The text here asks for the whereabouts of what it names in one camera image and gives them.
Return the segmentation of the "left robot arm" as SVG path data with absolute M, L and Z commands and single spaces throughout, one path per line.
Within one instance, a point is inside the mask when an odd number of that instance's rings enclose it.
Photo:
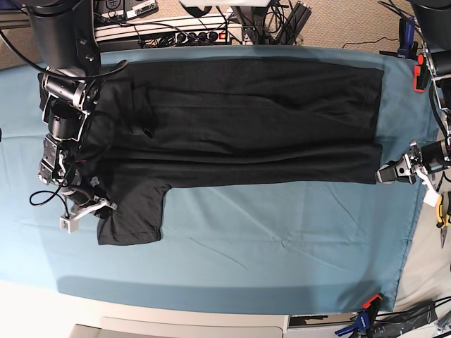
M 415 142 L 398 161 L 390 161 L 376 173 L 380 183 L 407 182 L 416 178 L 425 183 L 429 176 L 450 169 L 450 2 L 411 1 L 414 18 L 392 1 L 379 4 L 410 24 L 423 42 L 423 51 L 414 69 L 414 90 L 428 87 L 433 117 L 443 139 L 420 147 Z

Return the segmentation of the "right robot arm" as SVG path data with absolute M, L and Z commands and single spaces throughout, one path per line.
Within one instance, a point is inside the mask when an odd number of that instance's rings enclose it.
M 92 1 L 26 1 L 25 7 L 47 65 L 39 72 L 42 120 L 48 133 L 38 177 L 44 184 L 56 185 L 56 194 L 64 201 L 74 203 L 75 210 L 66 212 L 65 220 L 88 213 L 105 215 L 117 206 L 82 177 L 85 160 L 80 152 L 101 88 L 127 63 L 121 61 L 111 72 L 101 73 Z

